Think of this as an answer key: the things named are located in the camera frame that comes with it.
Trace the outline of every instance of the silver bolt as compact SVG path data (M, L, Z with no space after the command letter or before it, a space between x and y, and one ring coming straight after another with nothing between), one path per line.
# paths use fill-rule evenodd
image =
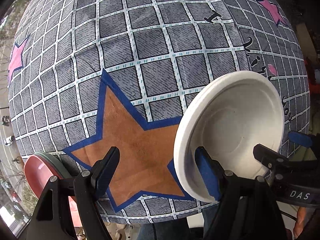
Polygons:
M88 177L90 175L90 171L82 171L81 176L82 177Z
M57 179L58 179L57 176L51 176L51 177L50 177L50 181L51 181L51 182L55 182Z
M257 177L257 181L259 181L259 182L265 182L266 180L264 179L264 177L258 176L258 177Z
M283 176L282 176L281 174L277 174L277 175L276 175L276 179L281 180L281 179L283 179Z
M233 172L232 171L229 171L229 170L225 170L224 171L224 174L228 177L232 176L233 175Z

